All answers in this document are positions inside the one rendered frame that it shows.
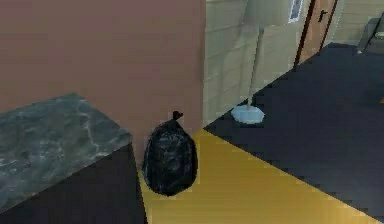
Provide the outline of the framed wall picture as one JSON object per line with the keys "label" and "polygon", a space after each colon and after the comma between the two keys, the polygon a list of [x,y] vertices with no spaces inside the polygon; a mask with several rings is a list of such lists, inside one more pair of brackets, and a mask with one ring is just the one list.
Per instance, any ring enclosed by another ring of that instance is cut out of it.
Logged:
{"label": "framed wall picture", "polygon": [[291,10],[289,14],[289,23],[297,22],[300,18],[303,0],[292,0]]}

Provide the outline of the brown room door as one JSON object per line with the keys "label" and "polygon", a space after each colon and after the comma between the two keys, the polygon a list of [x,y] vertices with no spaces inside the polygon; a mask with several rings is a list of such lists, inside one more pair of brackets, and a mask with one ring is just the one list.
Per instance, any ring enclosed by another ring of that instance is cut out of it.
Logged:
{"label": "brown room door", "polygon": [[[311,0],[299,47],[294,61],[294,69],[309,58],[318,55],[323,48],[332,18],[339,0]],[[321,10],[328,13],[318,22]]]}

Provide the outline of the black rubbish bag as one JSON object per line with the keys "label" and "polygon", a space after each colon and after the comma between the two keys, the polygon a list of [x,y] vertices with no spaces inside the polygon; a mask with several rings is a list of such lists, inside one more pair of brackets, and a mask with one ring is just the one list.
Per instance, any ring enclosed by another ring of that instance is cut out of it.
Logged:
{"label": "black rubbish bag", "polygon": [[142,175],[146,185],[160,195],[177,195],[197,178],[197,148],[178,122],[182,116],[182,112],[174,111],[170,120],[157,126],[144,152]]}

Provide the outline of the white floor lamp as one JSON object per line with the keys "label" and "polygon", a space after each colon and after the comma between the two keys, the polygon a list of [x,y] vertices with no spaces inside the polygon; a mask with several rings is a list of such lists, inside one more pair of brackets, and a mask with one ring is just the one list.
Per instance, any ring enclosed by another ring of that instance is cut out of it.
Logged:
{"label": "white floor lamp", "polygon": [[267,27],[282,26],[287,23],[291,6],[291,0],[250,0],[250,5],[246,8],[245,23],[256,28],[258,36],[247,103],[238,105],[231,110],[231,115],[237,122],[247,125],[263,122],[265,113],[255,106],[252,89],[262,55],[263,37]]}

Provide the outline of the dark cabinet with marble top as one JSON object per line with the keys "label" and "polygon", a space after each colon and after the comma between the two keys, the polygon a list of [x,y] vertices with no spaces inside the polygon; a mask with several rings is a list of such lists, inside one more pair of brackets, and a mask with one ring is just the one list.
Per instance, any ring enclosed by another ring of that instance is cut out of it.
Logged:
{"label": "dark cabinet with marble top", "polygon": [[131,134],[75,93],[0,113],[0,224],[148,224]]}

